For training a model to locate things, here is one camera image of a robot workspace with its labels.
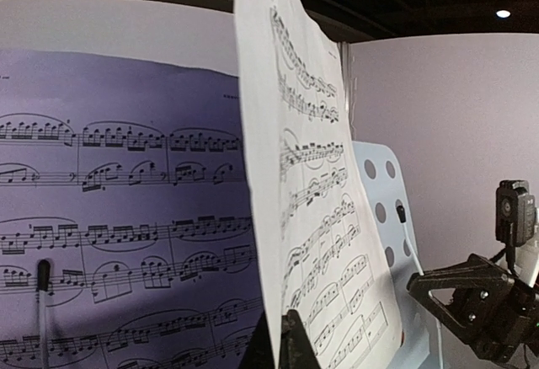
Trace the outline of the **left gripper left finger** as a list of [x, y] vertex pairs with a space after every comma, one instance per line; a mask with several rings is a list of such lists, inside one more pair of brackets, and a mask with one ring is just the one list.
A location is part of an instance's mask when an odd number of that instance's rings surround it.
[[273, 369], [274, 357], [266, 313], [262, 312], [242, 358], [242, 369]]

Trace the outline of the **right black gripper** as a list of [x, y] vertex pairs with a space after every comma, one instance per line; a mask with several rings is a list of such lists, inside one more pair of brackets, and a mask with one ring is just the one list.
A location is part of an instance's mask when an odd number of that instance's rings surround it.
[[538, 287], [490, 259], [414, 273], [408, 294], [482, 360], [507, 363], [523, 345], [538, 355]]

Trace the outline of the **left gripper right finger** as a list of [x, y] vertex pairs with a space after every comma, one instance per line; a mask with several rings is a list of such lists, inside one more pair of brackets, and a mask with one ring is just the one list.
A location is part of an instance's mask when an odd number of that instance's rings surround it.
[[321, 368], [297, 310], [291, 309], [281, 318], [279, 368]]

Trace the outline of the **white sheet music page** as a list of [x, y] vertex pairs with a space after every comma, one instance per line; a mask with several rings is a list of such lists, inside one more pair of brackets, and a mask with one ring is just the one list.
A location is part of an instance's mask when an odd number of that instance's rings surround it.
[[338, 46], [300, 0], [234, 0], [269, 336], [299, 313], [323, 368], [385, 368], [402, 322], [353, 151]]

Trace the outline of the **light blue music stand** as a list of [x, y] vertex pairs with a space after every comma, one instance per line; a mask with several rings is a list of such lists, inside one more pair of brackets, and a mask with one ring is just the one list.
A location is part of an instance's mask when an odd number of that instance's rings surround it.
[[[393, 368], [442, 368], [443, 350], [430, 346], [424, 309], [406, 291], [418, 267], [414, 227], [406, 212], [408, 197], [395, 154], [387, 147], [356, 142], [355, 156], [392, 273], [403, 321], [401, 349]], [[154, 300], [141, 307], [56, 327], [45, 305], [51, 299], [50, 265], [38, 266], [39, 334], [26, 350], [40, 368], [242, 368], [242, 358], [264, 312], [257, 281]], [[344, 282], [323, 288], [309, 313], [299, 313], [306, 331], [321, 320], [323, 310], [340, 300]], [[331, 337], [308, 336], [320, 366]]]

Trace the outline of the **purple sheet music page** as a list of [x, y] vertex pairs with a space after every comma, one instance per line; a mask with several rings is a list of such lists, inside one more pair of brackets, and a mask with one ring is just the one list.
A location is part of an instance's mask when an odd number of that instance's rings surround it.
[[1, 53], [1, 365], [236, 368], [263, 310], [238, 80]]

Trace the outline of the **right aluminium corner post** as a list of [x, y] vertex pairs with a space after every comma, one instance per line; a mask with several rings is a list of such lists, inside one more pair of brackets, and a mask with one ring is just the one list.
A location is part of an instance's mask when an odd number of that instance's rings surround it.
[[354, 128], [354, 81], [355, 78], [352, 73], [353, 65], [353, 56], [350, 51], [350, 43], [340, 42], [339, 43], [339, 53], [341, 60], [341, 71], [344, 83], [344, 98], [345, 98], [345, 109], [348, 115], [350, 135], [351, 137], [355, 136]]

